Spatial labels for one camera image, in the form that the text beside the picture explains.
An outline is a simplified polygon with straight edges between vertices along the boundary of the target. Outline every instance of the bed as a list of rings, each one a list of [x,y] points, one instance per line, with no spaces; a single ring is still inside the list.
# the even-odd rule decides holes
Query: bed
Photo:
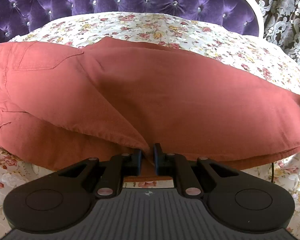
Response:
[[[263,31],[254,0],[0,0],[0,42],[38,40],[80,48],[106,36],[146,41],[215,58],[300,94],[300,66],[264,41]],[[277,161],[274,171],[274,182],[295,199],[288,230],[300,239],[300,153]],[[0,237],[10,230],[2,211],[7,193],[51,172],[0,149]],[[271,164],[245,172],[270,180]]]

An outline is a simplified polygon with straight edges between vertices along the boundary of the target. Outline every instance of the ribbed gray surface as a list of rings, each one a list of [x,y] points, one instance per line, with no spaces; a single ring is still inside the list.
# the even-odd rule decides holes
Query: ribbed gray surface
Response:
[[[199,200],[181,197],[174,188],[131,189],[100,200],[81,223],[54,234],[12,230],[4,240],[295,240],[281,229],[246,234],[210,216]]]

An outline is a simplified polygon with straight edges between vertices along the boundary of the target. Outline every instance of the headboard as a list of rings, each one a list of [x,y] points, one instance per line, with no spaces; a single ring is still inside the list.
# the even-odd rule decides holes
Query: headboard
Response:
[[[0,42],[58,18],[109,11],[165,13],[258,37],[264,30],[255,0],[0,0]]]

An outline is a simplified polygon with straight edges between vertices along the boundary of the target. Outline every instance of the circular cap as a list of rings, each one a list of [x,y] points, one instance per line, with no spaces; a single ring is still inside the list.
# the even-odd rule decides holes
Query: circular cap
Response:
[[[100,196],[109,196],[113,193],[113,190],[108,187],[102,187],[102,188],[98,189],[97,193]]]
[[[186,189],[186,193],[190,196],[197,196],[201,193],[201,190],[196,187],[189,187]]]
[[[263,190],[250,188],[239,191],[235,195],[235,201],[243,208],[262,210],[272,204],[272,197]]]
[[[63,196],[60,192],[51,189],[42,189],[28,195],[26,204],[34,210],[46,211],[59,206],[62,200]]]

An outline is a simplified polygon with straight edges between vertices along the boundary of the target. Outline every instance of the floral bed sheet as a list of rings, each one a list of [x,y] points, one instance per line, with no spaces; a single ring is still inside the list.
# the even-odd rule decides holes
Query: floral bed sheet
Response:
[[[106,36],[193,51],[300,94],[300,66],[278,46],[257,37],[231,33],[219,25],[164,14],[111,12],[71,16],[52,21],[11,41],[46,41],[80,48]],[[288,230],[300,239],[300,153],[277,161],[274,168],[274,182],[288,190],[295,200],[296,208]],[[271,179],[270,164],[245,172],[265,180]],[[10,231],[2,210],[7,193],[49,173],[51,171],[25,163],[0,149],[0,237]],[[124,187],[169,185],[169,181],[154,181],[126,183]]]

